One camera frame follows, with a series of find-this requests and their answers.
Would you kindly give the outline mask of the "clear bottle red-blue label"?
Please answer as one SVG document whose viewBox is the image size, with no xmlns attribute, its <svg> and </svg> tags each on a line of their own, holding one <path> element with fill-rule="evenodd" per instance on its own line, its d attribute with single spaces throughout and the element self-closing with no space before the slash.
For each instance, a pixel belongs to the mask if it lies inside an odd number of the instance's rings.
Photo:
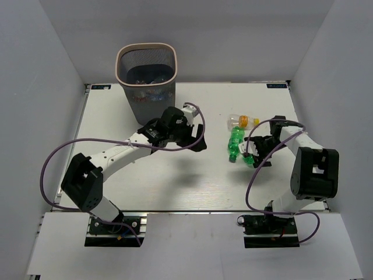
<svg viewBox="0 0 373 280">
<path fill-rule="evenodd" d="M 148 83 L 148 85 L 155 85 L 163 82 L 167 82 L 169 80 L 169 77 L 167 75 L 160 75 L 157 78 L 153 79 L 151 82 Z"/>
</svg>

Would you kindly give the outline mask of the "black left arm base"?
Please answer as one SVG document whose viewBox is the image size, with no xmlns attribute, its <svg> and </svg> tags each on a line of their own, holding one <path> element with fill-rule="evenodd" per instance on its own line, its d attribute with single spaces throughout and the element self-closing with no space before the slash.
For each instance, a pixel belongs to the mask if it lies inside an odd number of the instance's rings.
<svg viewBox="0 0 373 280">
<path fill-rule="evenodd" d="M 85 247 L 140 247 L 146 233 L 147 217 L 145 214 L 125 215 L 122 223 L 126 223 L 136 233 L 122 225 L 108 225 L 102 223 L 94 216 L 90 217 L 85 238 Z"/>
</svg>

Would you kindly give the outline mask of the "clear bottle orange label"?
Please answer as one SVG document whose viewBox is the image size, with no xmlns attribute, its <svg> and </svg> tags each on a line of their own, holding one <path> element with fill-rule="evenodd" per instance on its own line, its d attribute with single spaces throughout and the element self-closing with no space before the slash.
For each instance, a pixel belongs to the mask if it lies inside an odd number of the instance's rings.
<svg viewBox="0 0 373 280">
<path fill-rule="evenodd" d="M 227 120 L 227 128 L 230 131 L 235 127 L 239 127 L 244 130 L 251 130 L 259 123 L 260 120 L 258 118 L 249 117 L 247 115 L 231 114 Z"/>
</svg>

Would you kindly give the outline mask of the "green plastic bottle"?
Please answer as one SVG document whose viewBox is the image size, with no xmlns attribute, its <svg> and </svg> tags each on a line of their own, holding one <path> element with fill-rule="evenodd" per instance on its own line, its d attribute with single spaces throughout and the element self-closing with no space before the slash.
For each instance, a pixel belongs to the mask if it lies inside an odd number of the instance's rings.
<svg viewBox="0 0 373 280">
<path fill-rule="evenodd" d="M 231 130 L 230 139 L 228 141 L 228 152 L 229 152 L 229 162 L 235 163 L 237 156 L 240 153 L 239 145 L 244 141 L 245 131 L 243 128 L 238 126 Z"/>
<path fill-rule="evenodd" d="M 252 154 L 243 154 L 242 159 L 246 165 L 255 168 L 255 158 Z"/>
</svg>

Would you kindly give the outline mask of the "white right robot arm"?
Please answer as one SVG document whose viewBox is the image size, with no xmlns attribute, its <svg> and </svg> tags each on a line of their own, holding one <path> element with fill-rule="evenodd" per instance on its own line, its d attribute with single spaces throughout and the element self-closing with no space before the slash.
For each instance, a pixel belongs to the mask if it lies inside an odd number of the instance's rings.
<svg viewBox="0 0 373 280">
<path fill-rule="evenodd" d="M 269 159 L 275 152 L 288 148 L 295 157 L 289 188 L 261 211 L 265 215 L 264 228 L 275 233 L 284 226 L 282 216 L 297 215 L 309 204 L 336 196 L 339 153 L 316 143 L 306 133 L 305 126 L 296 121 L 275 116 L 267 122 L 270 135 L 248 135 L 239 149 L 243 157 L 254 160 L 255 171 L 249 185 L 253 185 L 261 168 L 271 165 Z"/>
</svg>

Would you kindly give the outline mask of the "clear bottle red cap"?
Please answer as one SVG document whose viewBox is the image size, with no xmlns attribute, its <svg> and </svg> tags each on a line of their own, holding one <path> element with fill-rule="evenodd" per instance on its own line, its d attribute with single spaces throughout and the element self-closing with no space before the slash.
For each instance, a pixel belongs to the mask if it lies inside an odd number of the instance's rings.
<svg viewBox="0 0 373 280">
<path fill-rule="evenodd" d="M 134 81 L 133 84 L 134 84 L 134 85 L 147 85 L 148 83 L 147 83 L 147 81 L 144 80 L 144 79 L 137 79 L 137 80 Z"/>
</svg>

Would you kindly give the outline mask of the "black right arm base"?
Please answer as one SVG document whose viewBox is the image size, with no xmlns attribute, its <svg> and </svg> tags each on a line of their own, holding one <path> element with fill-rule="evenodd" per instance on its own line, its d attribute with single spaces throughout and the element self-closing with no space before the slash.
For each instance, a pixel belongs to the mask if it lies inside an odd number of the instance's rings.
<svg viewBox="0 0 373 280">
<path fill-rule="evenodd" d="M 299 247 L 297 226 L 293 216 L 289 218 L 263 215 L 240 215 L 237 225 L 244 228 L 246 249 L 276 249 Z"/>
</svg>

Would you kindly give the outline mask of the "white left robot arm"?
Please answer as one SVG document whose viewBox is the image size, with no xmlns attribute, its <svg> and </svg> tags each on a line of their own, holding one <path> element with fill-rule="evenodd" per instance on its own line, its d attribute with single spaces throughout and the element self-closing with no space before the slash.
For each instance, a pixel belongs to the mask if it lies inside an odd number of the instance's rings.
<svg viewBox="0 0 373 280">
<path fill-rule="evenodd" d="M 197 127 L 193 124 L 195 117 L 201 115 L 200 109 L 189 102 L 182 108 L 171 106 L 124 143 L 91 156 L 78 153 L 72 158 L 62 180 L 63 192 L 79 210 L 94 215 L 110 233 L 121 233 L 125 228 L 133 231 L 131 225 L 125 223 L 122 211 L 103 195 L 104 182 L 125 166 L 156 151 L 166 151 L 169 143 L 175 143 L 179 151 L 205 150 L 205 123 Z"/>
</svg>

